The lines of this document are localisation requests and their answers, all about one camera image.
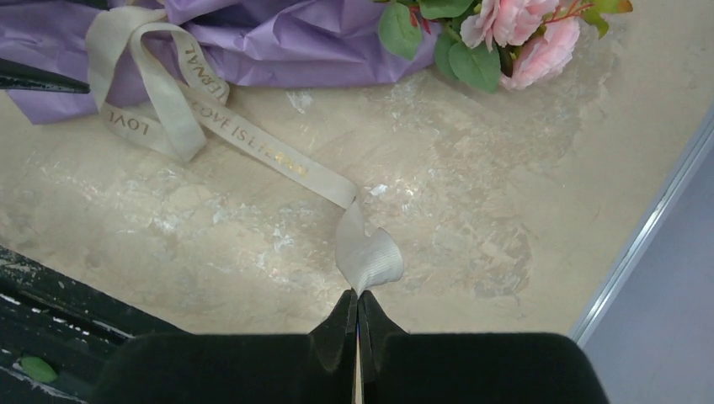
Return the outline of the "artificial flower bunch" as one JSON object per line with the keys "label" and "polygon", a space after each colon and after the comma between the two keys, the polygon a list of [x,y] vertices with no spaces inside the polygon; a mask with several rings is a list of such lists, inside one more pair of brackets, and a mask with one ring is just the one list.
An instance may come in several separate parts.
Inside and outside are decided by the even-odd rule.
{"label": "artificial flower bunch", "polygon": [[447,77],[495,93],[522,90],[560,75],[573,59],[581,23],[607,34],[610,14],[630,13],[628,0],[387,1],[381,44],[412,60],[431,24],[441,32],[434,62]]}

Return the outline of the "purple wrapping paper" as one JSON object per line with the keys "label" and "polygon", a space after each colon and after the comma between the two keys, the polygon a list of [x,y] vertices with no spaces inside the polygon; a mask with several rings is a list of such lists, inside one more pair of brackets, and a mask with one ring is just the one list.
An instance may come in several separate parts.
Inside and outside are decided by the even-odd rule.
{"label": "purple wrapping paper", "polygon": [[[380,42],[384,7],[371,1],[166,1],[164,7],[224,80],[248,87],[392,84],[432,64],[440,32],[432,26],[408,60]],[[85,80],[85,36],[97,15],[68,1],[4,1],[1,55]]]}

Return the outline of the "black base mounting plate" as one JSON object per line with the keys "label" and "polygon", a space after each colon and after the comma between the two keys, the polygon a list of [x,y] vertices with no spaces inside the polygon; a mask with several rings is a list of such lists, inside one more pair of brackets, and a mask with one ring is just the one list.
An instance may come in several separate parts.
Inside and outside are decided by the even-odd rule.
{"label": "black base mounting plate", "polygon": [[85,403],[120,345],[176,327],[5,247],[1,401]]}

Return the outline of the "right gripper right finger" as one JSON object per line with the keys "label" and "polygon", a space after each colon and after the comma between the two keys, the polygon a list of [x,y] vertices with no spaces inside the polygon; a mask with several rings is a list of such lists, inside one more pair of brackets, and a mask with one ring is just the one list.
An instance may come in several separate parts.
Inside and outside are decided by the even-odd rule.
{"label": "right gripper right finger", "polygon": [[408,333],[366,291],[358,303],[367,403],[606,403],[583,350],[549,332]]}

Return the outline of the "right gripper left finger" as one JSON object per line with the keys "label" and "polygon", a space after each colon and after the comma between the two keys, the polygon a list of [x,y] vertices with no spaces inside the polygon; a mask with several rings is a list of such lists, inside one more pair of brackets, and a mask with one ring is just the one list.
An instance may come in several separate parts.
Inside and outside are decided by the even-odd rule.
{"label": "right gripper left finger", "polygon": [[92,403],[351,403],[357,295],[308,333],[155,333],[124,343]]}

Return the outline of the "beige printed ribbon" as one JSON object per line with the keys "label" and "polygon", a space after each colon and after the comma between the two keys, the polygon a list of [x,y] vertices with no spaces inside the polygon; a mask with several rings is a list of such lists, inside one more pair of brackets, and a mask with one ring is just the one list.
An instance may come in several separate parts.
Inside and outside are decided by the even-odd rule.
{"label": "beige printed ribbon", "polygon": [[[365,232],[357,186],[258,128],[227,106],[230,87],[206,60],[195,37],[160,9],[136,6],[100,13],[85,37],[88,83],[113,134],[181,162],[206,144],[205,130],[344,209],[336,228],[336,266],[357,294],[398,281],[402,254],[379,228]],[[129,52],[152,113],[112,105],[109,92],[120,58]]]}

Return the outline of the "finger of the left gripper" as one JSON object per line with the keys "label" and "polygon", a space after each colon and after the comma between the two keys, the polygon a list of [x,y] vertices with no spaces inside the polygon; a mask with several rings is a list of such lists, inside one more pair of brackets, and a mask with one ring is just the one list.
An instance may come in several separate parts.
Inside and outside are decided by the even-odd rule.
{"label": "finger of the left gripper", "polygon": [[90,87],[85,82],[6,59],[1,60],[1,89],[90,93]]}

